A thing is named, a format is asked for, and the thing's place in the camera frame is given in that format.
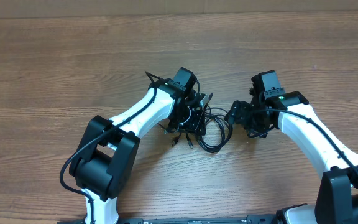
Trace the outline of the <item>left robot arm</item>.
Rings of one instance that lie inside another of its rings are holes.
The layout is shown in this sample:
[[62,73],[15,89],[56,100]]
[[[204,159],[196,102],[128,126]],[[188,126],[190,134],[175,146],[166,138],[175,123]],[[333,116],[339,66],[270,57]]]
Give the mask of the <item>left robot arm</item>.
[[85,197],[86,215],[80,223],[119,222],[117,197],[129,180],[140,140],[160,121],[169,120],[166,132],[205,134],[201,122],[212,96],[200,92],[195,74],[182,67],[173,78],[146,75],[146,95],[117,116],[91,119],[60,171],[61,176],[69,172],[77,187],[61,185]]

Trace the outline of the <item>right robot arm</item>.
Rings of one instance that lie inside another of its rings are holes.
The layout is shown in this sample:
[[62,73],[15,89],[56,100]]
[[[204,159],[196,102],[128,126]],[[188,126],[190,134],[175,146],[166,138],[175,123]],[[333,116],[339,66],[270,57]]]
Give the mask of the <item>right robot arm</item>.
[[281,130],[309,159],[321,183],[315,204],[249,215],[247,222],[358,224],[358,154],[323,124],[299,91],[287,93],[275,71],[259,73],[251,82],[251,102],[235,101],[226,121],[243,126],[249,138]]

